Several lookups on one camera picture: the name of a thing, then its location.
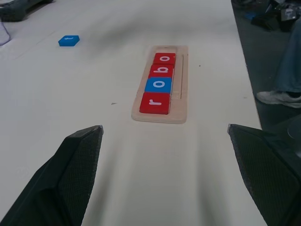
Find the grey sneaker shoe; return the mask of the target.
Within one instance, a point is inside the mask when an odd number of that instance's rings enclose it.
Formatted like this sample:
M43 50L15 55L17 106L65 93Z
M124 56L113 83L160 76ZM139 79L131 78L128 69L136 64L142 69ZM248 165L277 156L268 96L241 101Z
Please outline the grey sneaker shoe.
M284 105L290 108L301 108L301 96L291 97L286 92L263 91L256 94L257 100L268 105Z

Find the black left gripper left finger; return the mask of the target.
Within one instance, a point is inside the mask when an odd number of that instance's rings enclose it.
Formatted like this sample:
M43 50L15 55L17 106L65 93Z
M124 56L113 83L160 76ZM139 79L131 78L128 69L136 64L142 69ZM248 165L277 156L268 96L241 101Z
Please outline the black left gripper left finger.
M93 190L101 125L79 130L32 176L0 226L81 226Z

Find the red letter r block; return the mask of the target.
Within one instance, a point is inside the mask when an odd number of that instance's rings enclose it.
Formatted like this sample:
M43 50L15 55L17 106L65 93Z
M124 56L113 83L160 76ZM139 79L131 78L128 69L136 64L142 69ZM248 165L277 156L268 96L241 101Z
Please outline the red letter r block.
M144 92L139 112L149 114L169 114L170 94L158 92Z

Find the blue letter t block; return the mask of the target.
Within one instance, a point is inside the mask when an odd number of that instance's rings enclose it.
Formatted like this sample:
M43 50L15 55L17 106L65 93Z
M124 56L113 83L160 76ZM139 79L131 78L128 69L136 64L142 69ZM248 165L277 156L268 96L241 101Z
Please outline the blue letter t block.
M73 47L79 42L78 35L65 35L59 41L58 44L61 47Z

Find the blue letter o block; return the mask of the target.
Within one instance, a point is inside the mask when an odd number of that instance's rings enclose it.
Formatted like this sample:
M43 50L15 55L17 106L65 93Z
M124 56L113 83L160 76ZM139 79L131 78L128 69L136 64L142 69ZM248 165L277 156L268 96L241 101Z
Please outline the blue letter o block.
M147 80L144 91L154 93L171 93L172 78L151 77Z

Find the long wooden letter tray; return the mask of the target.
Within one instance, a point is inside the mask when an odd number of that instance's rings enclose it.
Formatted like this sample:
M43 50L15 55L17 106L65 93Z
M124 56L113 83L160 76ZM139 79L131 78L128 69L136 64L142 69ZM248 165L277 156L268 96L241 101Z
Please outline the long wooden letter tray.
M172 77L169 114L149 114L139 112L141 100L148 80L150 68L156 53L175 53L176 61ZM188 47L187 46L154 46L149 54L142 79L134 100L131 116L137 121L182 124L187 119L188 96Z

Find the red letter b block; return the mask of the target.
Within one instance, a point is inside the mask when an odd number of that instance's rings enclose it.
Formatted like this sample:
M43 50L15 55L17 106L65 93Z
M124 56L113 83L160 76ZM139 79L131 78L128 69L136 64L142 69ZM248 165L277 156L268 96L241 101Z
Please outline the red letter b block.
M150 68L148 78L153 78L153 77L172 78L173 74L174 74L173 65L153 64Z

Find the person's leg in blue jeans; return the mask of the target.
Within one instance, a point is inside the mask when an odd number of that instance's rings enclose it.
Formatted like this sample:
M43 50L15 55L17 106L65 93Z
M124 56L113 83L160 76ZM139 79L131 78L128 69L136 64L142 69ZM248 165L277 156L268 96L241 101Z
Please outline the person's leg in blue jeans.
M291 30L277 70L274 89L301 93L301 18L294 23Z

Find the red letter o block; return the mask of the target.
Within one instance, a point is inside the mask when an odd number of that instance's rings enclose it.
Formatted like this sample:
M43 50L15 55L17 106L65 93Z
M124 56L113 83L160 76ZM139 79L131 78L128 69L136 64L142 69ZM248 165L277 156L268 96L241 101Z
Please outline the red letter o block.
M175 65L175 53L156 53L153 59L154 65Z

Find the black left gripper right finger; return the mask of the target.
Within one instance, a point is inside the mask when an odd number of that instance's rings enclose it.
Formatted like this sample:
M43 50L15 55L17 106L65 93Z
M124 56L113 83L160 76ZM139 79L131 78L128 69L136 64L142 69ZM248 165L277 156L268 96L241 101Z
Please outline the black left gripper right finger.
M267 226L301 226L301 157L276 134L228 126L243 182Z

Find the black handheld controller device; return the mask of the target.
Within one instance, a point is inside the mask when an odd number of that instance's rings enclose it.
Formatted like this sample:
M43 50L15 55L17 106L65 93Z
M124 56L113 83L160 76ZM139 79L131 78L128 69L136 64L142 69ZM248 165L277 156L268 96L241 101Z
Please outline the black handheld controller device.
M0 0L0 19L3 22L19 22L26 17L26 11L39 4L54 0Z

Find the black equipment pile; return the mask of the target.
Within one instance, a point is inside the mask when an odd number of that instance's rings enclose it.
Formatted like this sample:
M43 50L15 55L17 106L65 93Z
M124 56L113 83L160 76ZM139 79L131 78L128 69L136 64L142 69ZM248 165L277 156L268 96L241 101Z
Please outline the black equipment pile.
M251 24L268 31L290 32L301 18L301 0L255 0Z

